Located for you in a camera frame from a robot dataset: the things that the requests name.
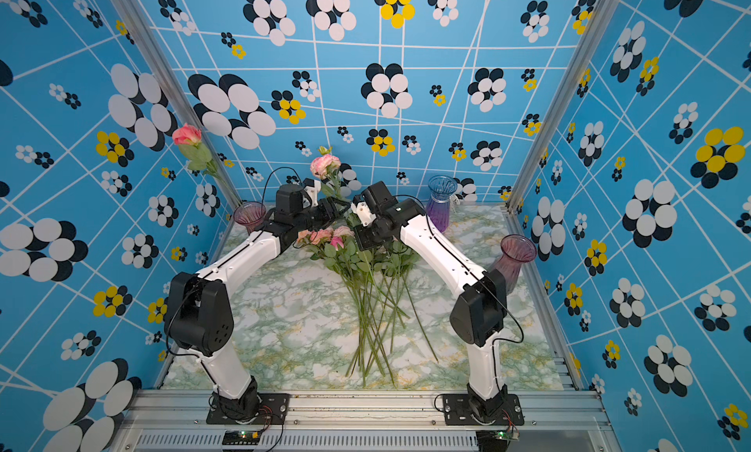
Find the pink grey ribbed glass vase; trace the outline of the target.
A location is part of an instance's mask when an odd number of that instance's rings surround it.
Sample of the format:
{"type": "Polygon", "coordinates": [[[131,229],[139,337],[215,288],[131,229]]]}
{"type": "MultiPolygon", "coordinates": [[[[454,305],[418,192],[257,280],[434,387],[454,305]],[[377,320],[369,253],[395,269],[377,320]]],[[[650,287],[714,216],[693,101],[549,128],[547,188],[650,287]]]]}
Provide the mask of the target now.
{"type": "Polygon", "coordinates": [[[260,202],[243,202],[233,213],[233,219],[248,231],[248,235],[262,228],[267,209],[260,202]]]}

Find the single pink rose stem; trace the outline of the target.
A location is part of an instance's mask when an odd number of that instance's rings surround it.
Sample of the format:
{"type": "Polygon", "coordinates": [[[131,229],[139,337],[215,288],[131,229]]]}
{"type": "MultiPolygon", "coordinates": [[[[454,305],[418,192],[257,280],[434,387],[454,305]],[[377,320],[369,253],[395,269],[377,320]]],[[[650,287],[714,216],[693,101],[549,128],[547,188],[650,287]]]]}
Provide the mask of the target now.
{"type": "Polygon", "coordinates": [[[185,124],[172,133],[172,139],[180,153],[189,160],[188,168],[204,175],[210,175],[222,187],[233,207],[238,207],[241,200],[225,178],[220,166],[215,160],[211,149],[203,142],[201,129],[185,124]]]}

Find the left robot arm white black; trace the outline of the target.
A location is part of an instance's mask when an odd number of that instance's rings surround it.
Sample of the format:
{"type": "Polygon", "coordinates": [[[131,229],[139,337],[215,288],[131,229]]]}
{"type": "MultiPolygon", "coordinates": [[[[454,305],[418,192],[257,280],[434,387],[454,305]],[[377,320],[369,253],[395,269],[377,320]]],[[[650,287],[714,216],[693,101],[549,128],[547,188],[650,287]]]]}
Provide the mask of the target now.
{"type": "Polygon", "coordinates": [[[254,272],[287,250],[302,231],[328,228],[349,209],[347,201],[318,198],[321,183],[284,185],[250,236],[224,258],[196,273],[181,272],[170,283],[165,337],[182,355],[195,357],[213,384],[210,412],[248,424],[264,409],[254,377],[232,344],[232,295],[254,272]]]}

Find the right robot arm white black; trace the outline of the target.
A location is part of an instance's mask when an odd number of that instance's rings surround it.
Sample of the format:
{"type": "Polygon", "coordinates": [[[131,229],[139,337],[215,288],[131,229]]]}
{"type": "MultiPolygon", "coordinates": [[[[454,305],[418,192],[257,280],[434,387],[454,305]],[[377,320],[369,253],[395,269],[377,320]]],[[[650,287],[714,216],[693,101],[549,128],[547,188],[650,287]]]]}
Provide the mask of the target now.
{"type": "Polygon", "coordinates": [[[497,348],[512,335],[505,328],[505,277],[467,258],[437,230],[419,202],[398,201],[383,182],[356,196],[351,210],[360,220],[355,227],[360,250],[397,240],[425,260],[456,297],[450,323],[467,347],[469,408],[482,424],[494,422],[508,397],[497,348]]]}

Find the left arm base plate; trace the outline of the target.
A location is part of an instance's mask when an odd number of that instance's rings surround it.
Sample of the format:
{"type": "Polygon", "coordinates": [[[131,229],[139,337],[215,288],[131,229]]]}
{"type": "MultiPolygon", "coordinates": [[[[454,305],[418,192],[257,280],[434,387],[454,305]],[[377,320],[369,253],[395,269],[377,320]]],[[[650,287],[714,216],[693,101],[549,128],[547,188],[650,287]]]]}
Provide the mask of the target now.
{"type": "Polygon", "coordinates": [[[288,393],[250,393],[240,399],[213,393],[205,422],[209,425],[282,425],[290,400],[288,393]]]}

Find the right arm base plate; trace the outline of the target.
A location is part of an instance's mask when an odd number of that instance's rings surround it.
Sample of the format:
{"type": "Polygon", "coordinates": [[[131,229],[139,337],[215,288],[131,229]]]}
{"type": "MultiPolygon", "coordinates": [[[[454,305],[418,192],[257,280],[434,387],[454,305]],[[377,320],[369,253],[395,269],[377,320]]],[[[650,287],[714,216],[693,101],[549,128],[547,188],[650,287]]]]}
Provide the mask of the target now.
{"type": "Polygon", "coordinates": [[[442,393],[438,397],[447,426],[523,426],[524,415],[519,397],[507,393],[489,400],[468,393],[442,393]]]}

